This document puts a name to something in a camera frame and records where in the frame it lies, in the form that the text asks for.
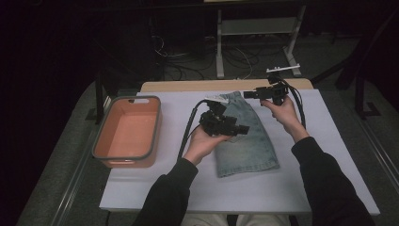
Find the white foam board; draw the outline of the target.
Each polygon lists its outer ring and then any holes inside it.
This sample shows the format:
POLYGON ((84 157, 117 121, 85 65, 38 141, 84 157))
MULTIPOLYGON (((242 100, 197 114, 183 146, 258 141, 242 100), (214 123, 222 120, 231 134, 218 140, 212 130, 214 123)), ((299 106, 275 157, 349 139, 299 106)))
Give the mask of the white foam board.
MULTIPOLYGON (((155 163, 144 169, 112 169, 100 207, 108 211, 137 211, 163 173, 174 166, 185 126, 192 108, 214 91, 157 92, 161 100, 163 120, 155 163)), ((302 89, 306 128, 322 150, 331 154, 353 184, 358 196, 373 216, 380 211, 357 166, 331 118, 321 94, 316 89, 302 89)), ((299 165, 291 153, 294 145, 271 112, 257 100, 247 101, 261 118, 279 160, 277 169, 235 174, 224 178, 216 175, 215 156, 206 156, 191 188, 187 211, 190 213, 226 214, 307 214, 311 211, 299 173, 299 165)))

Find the person's leg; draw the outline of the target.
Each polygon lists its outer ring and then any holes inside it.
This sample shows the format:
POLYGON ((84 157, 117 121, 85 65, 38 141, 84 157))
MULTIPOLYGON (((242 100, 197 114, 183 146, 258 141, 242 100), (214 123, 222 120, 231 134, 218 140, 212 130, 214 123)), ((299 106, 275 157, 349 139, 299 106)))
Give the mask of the person's leg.
POLYGON ((239 215, 236 226, 291 226, 286 215, 239 215))
POLYGON ((219 214, 186 214, 181 226, 229 226, 227 218, 219 214))

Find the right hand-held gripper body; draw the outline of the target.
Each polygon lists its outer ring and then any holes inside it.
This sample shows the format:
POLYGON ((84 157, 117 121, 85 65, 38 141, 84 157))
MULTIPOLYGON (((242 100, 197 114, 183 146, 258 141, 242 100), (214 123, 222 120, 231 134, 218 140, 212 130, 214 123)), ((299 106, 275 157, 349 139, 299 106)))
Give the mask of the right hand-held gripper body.
POLYGON ((287 81, 279 76, 280 72, 298 69, 299 65, 289 67, 275 67, 274 69, 267 69, 267 80, 270 84, 269 87, 256 88, 256 97, 260 100, 271 99, 274 105, 282 105, 284 97, 291 92, 295 101, 299 104, 300 97, 296 88, 291 86, 287 81))

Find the light blue denim shorts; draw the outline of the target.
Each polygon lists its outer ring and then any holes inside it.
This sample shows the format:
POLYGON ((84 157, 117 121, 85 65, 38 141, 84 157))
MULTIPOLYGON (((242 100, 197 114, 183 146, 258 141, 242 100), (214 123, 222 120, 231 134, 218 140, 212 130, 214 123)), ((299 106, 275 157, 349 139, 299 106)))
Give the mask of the light blue denim shorts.
POLYGON ((277 169, 279 160, 258 114, 240 91, 220 94, 227 99, 226 116, 248 126, 246 135, 237 135, 215 147, 216 173, 219 178, 237 173, 277 169))

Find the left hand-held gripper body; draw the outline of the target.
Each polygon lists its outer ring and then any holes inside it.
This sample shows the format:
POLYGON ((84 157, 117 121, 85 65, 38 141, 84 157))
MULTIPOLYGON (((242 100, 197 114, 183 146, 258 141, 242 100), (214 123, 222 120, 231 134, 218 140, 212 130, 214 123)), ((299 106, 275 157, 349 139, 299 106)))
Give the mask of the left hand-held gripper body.
POLYGON ((224 116, 227 109, 222 103, 213 100, 204 100, 209 109, 203 112, 199 118, 199 124, 209 136, 235 136, 236 118, 224 116))

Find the person's left leg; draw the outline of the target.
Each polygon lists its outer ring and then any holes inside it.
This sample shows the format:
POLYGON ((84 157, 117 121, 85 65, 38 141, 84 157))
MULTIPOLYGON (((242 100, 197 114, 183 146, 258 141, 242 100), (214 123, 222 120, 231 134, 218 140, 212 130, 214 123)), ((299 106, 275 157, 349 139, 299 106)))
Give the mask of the person's left leg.
POLYGON ((229 226, 227 218, 219 214, 186 214, 181 226, 229 226))

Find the orange bin with grey rim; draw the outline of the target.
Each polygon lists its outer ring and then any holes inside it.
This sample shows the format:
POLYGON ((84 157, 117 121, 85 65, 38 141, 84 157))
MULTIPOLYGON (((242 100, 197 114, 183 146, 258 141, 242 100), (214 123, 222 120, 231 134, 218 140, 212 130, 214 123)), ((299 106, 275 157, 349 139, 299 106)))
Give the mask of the orange bin with grey rim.
POLYGON ((109 168, 149 168, 156 159, 162 124, 158 97, 114 99, 104 116, 92 155, 109 168))

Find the person's right leg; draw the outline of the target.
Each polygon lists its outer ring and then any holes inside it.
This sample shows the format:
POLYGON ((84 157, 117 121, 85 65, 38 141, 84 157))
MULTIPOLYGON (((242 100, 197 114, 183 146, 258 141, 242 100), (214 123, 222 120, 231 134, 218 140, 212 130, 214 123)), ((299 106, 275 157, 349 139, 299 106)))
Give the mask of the person's right leg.
POLYGON ((286 215, 239 215, 236 226, 291 226, 286 215))

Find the person's right hand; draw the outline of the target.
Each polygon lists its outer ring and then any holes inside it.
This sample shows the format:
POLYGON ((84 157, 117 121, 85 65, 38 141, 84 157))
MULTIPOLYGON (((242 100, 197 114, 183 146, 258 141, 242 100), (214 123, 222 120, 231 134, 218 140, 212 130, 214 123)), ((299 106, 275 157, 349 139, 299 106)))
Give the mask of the person's right hand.
POLYGON ((272 112, 272 117, 282 124, 284 130, 292 137, 294 143, 309 136, 308 131, 299 121, 293 101, 285 96, 281 105, 274 105, 268 100, 262 100, 261 105, 272 112))

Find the person's left hand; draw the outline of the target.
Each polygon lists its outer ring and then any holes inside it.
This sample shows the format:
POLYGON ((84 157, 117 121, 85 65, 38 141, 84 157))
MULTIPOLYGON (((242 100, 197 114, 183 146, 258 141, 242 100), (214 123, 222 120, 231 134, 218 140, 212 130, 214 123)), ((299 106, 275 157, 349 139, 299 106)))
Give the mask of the person's left hand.
POLYGON ((219 143, 229 139, 229 136, 224 135, 211 137, 201 126, 198 126, 192 133, 189 147, 183 155, 183 158, 196 166, 205 156, 209 155, 219 143))

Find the white metal stand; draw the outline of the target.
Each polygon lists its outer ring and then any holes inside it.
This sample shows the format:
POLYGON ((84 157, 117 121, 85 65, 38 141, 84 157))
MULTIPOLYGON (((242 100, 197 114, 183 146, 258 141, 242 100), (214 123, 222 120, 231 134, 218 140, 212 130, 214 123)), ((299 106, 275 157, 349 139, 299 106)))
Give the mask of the white metal stand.
POLYGON ((218 79, 225 77, 222 56, 222 38, 238 35, 272 35, 288 34, 290 39, 282 49, 294 77, 301 77, 300 66, 293 54, 296 38, 303 21, 306 6, 301 6, 295 17, 269 17, 260 19, 224 19, 222 10, 217 11, 216 33, 216 75, 218 79))

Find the metal floor rail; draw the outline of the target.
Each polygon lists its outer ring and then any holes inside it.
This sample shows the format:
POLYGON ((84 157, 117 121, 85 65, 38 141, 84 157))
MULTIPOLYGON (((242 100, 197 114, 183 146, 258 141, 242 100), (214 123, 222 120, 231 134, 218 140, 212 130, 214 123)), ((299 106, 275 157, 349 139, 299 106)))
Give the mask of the metal floor rail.
POLYGON ((79 190, 88 185, 88 179, 97 177, 90 174, 90 167, 93 159, 91 148, 98 128, 96 98, 79 100, 55 149, 56 162, 66 172, 66 184, 56 204, 51 226, 67 225, 79 190))
POLYGON ((399 131, 380 116, 356 117, 379 165, 399 194, 399 131))

